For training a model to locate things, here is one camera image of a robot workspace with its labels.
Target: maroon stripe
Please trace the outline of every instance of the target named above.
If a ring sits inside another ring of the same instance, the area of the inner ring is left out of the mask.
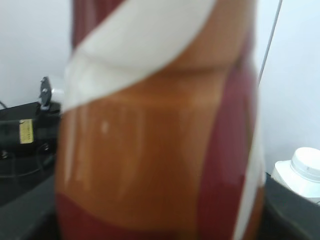
[[[173,240],[173,232],[134,231],[103,222],[63,194],[56,195],[59,224],[65,240]]]
[[[230,73],[203,165],[201,239],[230,240],[237,219],[256,118],[256,76],[243,61]]]
[[[124,0],[73,0],[72,46],[75,48]]]

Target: white cap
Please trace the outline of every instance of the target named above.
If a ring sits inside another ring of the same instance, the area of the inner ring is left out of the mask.
[[[291,168],[303,178],[320,182],[320,150],[298,148],[292,157]]]

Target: black device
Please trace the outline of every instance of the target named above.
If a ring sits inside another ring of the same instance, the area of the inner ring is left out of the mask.
[[[1,120],[0,115],[0,159],[10,153],[16,157],[34,155],[41,147],[56,151],[60,108],[51,109],[52,87],[48,77],[41,80],[39,97],[33,118]]]

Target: black table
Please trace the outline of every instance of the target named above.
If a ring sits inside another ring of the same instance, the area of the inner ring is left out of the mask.
[[[22,118],[30,114],[31,118],[35,104],[13,107],[11,113],[15,117],[23,115]],[[53,176],[38,182],[26,193],[0,207],[0,240],[44,239],[61,239],[55,213]],[[320,207],[267,175],[263,216],[257,239],[320,240]]]

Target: glossy surface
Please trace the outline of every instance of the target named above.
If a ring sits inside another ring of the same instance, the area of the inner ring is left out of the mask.
[[[86,16],[107,2],[74,5],[75,29],[84,28],[75,42],[101,21]],[[260,161],[248,161],[257,114],[253,14],[252,1],[219,1],[164,69],[63,114],[56,192],[67,240],[232,239],[248,166]],[[254,184],[246,240],[262,208]]]

